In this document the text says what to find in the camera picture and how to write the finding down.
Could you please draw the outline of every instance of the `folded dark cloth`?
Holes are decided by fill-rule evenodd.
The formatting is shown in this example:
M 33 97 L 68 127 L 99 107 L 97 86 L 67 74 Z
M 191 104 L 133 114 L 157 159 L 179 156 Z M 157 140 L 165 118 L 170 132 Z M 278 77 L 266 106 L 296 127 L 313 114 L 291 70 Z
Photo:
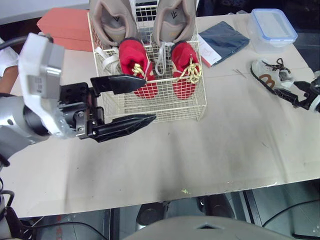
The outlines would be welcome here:
M 221 60 L 213 65 L 217 65 L 239 52 L 250 42 L 249 38 L 234 30 L 225 21 L 219 22 L 199 35 L 221 56 Z

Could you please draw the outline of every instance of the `red shoe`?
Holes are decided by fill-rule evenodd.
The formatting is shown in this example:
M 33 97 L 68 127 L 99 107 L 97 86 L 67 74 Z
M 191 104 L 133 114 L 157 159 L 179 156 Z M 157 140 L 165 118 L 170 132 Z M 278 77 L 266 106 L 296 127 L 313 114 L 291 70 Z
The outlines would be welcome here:
M 119 61 L 124 74 L 134 75 L 146 81 L 155 80 L 152 63 L 142 43 L 135 38 L 126 38 L 119 45 Z M 142 99 L 152 99 L 158 93 L 157 84 L 147 83 L 134 91 Z
M 196 83 L 202 75 L 197 54 L 187 42 L 178 42 L 171 50 L 173 77 L 178 78 L 172 84 L 174 94 L 178 99 L 188 99 L 196 90 Z

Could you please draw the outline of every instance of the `blue lid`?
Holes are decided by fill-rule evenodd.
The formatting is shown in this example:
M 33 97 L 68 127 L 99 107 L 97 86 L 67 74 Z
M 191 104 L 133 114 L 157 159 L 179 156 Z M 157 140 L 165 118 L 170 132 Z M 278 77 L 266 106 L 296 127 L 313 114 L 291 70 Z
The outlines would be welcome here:
M 275 8 L 256 8 L 251 14 L 262 37 L 268 41 L 292 41 L 298 34 L 283 11 Z

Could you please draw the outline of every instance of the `red shoe box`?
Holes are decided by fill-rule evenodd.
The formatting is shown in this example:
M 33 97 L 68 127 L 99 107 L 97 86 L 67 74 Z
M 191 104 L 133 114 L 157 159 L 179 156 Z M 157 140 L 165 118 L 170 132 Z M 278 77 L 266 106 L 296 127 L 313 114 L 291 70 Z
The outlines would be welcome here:
M 55 44 L 66 49 L 92 52 L 88 24 L 88 10 L 52 8 L 38 22 L 45 34 L 53 37 Z

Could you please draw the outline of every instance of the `wire basket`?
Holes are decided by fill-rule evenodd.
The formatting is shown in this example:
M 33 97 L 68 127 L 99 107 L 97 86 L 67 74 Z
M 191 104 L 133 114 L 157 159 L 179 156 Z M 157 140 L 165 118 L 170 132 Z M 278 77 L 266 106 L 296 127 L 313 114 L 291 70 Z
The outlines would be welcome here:
M 152 33 L 154 20 L 157 14 L 157 5 L 136 6 L 136 24 L 138 31 L 141 34 L 141 40 L 152 62 L 153 72 L 156 74 L 155 65 L 159 56 L 159 47 L 152 42 Z M 105 48 L 100 42 L 98 35 L 95 32 L 94 26 L 91 24 L 88 15 L 91 42 L 97 75 L 108 76 L 111 72 L 111 66 L 104 67 L 104 58 L 96 51 L 100 47 L 106 56 L 117 54 L 116 49 Z M 199 42 L 197 37 L 197 28 L 195 28 L 193 37 L 188 41 L 197 53 L 199 64 L 201 65 L 201 56 L 199 54 Z M 177 98 L 173 83 L 177 78 L 173 78 L 173 67 L 171 64 L 171 46 L 165 47 L 166 51 L 166 69 L 162 76 L 156 74 L 156 80 L 148 81 L 147 83 L 156 83 L 157 95 L 154 98 L 146 99 L 136 96 L 133 92 L 114 95 L 112 92 L 104 92 L 101 94 L 103 99 L 104 117 L 106 122 L 111 122 L 112 119 L 132 115 L 132 114 L 156 114 L 156 122 L 167 122 L 182 119 L 197 119 L 200 120 L 203 116 L 206 106 L 206 92 L 203 76 L 196 83 L 194 93 L 188 99 Z M 160 63 L 158 70 L 163 72 L 164 66 Z

